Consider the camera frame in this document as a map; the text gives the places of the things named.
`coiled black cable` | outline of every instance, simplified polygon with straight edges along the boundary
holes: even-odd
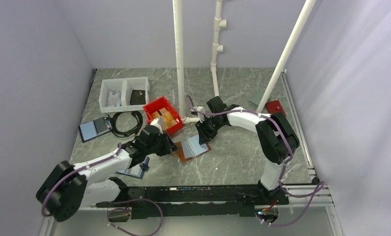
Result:
[[[142,114],[140,112],[132,112],[132,116],[136,119],[137,124],[133,128],[131,128],[130,130],[119,131],[116,127],[116,122],[117,122],[117,118],[122,113],[124,113],[124,112],[118,112],[118,113],[114,114],[112,118],[111,117],[107,118],[107,120],[109,120],[112,125],[112,129],[111,129],[112,133],[118,138],[127,138],[133,134],[137,135],[140,128],[142,128],[142,125],[143,125]]]

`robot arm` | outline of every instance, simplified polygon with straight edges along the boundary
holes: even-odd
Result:
[[[158,122],[159,119],[155,119],[135,140],[104,156],[74,165],[60,162],[36,193],[37,200],[44,203],[48,199],[45,208],[61,222],[74,215],[80,206],[113,201],[120,194],[127,195],[127,190],[122,193],[126,185],[117,178],[96,182],[141,163],[147,155],[163,156],[176,151],[177,146],[161,130]]]
[[[238,105],[227,106],[218,96],[209,100],[207,106],[213,113],[244,110]],[[263,115],[276,121],[294,152],[300,142],[285,116],[282,113]],[[289,156],[288,149],[280,134],[275,134],[276,127],[269,120],[248,112],[231,112],[205,117],[204,121],[199,121],[195,125],[199,134],[199,144],[211,141],[224,125],[239,126],[258,135],[262,151],[266,156],[265,170],[259,184],[263,186],[265,196],[271,198],[279,191],[279,177],[284,165],[283,162]]]

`marble floor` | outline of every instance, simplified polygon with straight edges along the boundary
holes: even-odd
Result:
[[[237,104],[246,109],[256,110],[256,106],[249,100],[259,90],[266,88],[273,71],[273,68],[219,68],[217,77],[220,97],[227,105]],[[151,101],[164,96],[178,111],[175,68],[98,69],[84,109],[82,123],[102,116],[98,98],[103,79],[142,76],[149,79]],[[208,110],[206,102],[214,96],[210,68],[186,68],[184,76],[185,93],[193,98],[196,105],[204,106]],[[287,93],[281,79],[271,94],[271,100],[274,99],[280,100],[287,113],[288,121],[294,126],[293,115],[288,107]],[[186,108],[186,114],[190,114],[189,108]],[[118,129],[131,128],[135,122],[130,113],[122,114],[118,118]],[[195,134],[197,130],[194,124],[186,124],[171,137],[174,142],[178,142]],[[74,164],[94,159],[114,150],[118,142],[126,141],[128,139],[120,139],[109,133],[83,144],[78,135],[70,162]],[[170,155],[162,157],[151,155],[149,171],[143,179],[117,174],[113,176],[121,178],[128,186],[252,184],[257,183],[262,176],[265,156],[256,134],[239,127],[225,126],[210,142],[210,146],[211,151],[186,163],[181,163],[177,157]],[[310,183],[302,147],[295,152],[284,179],[285,183]]]

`red box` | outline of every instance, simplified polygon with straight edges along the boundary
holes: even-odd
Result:
[[[267,102],[265,104],[265,107],[270,114],[282,112],[284,114],[284,116],[286,116],[284,108],[282,108],[282,105],[278,100]]]
[[[148,116],[147,123],[150,124],[154,120],[154,118],[152,117],[152,113],[157,112],[162,108],[167,109],[169,113],[171,113],[174,120],[177,122],[176,125],[167,129],[167,133],[172,134],[175,131],[181,129],[183,127],[183,123],[180,118],[180,115],[174,110],[174,108],[171,106],[171,104],[168,102],[168,100],[165,97],[160,97],[157,100],[143,106],[143,110],[146,112],[146,115]]]

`white wall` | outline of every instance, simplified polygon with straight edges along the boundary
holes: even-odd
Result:
[[[0,0],[0,236],[35,236],[35,194],[69,159],[91,66],[53,0]]]
[[[347,236],[391,236],[391,0],[319,1],[288,79]]]
[[[224,0],[220,67],[275,67],[305,0]],[[172,0],[58,0],[94,68],[175,67]],[[215,0],[183,0],[184,65],[210,67]]]

